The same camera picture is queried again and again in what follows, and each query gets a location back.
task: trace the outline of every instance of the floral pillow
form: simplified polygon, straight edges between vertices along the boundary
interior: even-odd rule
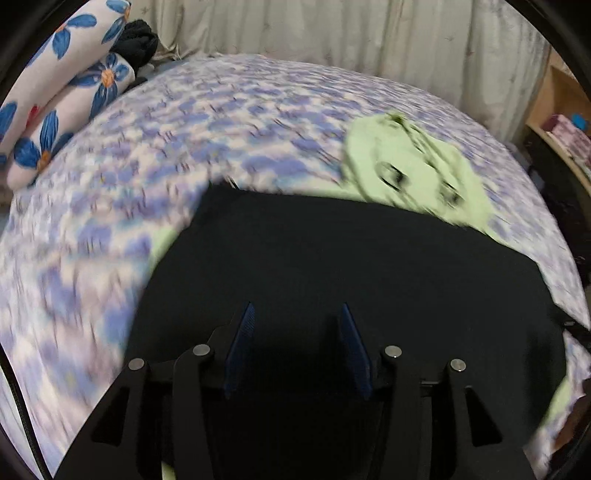
[[[134,70],[109,53],[77,75],[27,126],[14,146],[7,183],[12,190],[30,185],[74,134],[125,91]]]
[[[4,165],[27,124],[72,77],[109,52],[130,8],[125,0],[90,0],[29,61],[0,108],[0,183]]]

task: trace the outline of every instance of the blue object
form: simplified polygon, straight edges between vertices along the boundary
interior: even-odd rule
[[[581,115],[578,113],[574,114],[570,120],[574,123],[575,127],[582,130],[583,132],[587,130],[587,120],[585,120]]]
[[[347,356],[347,368],[353,374],[357,390],[365,400],[373,392],[371,382],[371,362],[349,307],[344,304],[339,321],[339,333]]]
[[[243,366],[246,364],[246,357],[252,348],[254,333],[255,308],[252,303],[249,303],[240,321],[228,357],[226,357],[226,378],[223,386],[226,398],[230,398],[242,380]]]

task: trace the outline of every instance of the black clothing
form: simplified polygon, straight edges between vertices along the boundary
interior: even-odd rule
[[[310,384],[323,381],[317,357],[328,319],[347,303],[384,346],[416,359],[427,380],[464,360],[485,407],[507,419],[518,445],[566,374],[550,293],[526,256],[433,216],[225,184],[204,194],[156,267],[126,358],[176,358],[207,342],[245,301],[256,311],[255,347],[282,372],[278,382],[302,365]]]
[[[111,51],[121,55],[137,75],[156,53],[158,42],[158,35],[145,21],[134,20],[125,26]]]

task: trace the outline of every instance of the curtain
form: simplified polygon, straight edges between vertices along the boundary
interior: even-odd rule
[[[135,0],[160,58],[261,53],[427,90],[501,141],[521,129],[543,36],[505,0]]]

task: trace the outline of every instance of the silver screw head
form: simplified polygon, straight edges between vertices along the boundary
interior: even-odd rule
[[[141,358],[134,358],[130,360],[127,366],[130,370],[140,370],[145,365],[145,362]]]
[[[206,345],[205,343],[202,343],[201,345],[196,345],[195,347],[193,347],[193,355],[197,355],[197,356],[205,356],[210,351],[212,351],[212,349],[209,348],[209,345]]]
[[[389,345],[384,349],[384,353],[391,358],[398,358],[402,355],[402,349],[396,345]]]
[[[449,364],[456,372],[463,372],[466,369],[466,362],[459,358],[454,358]]]

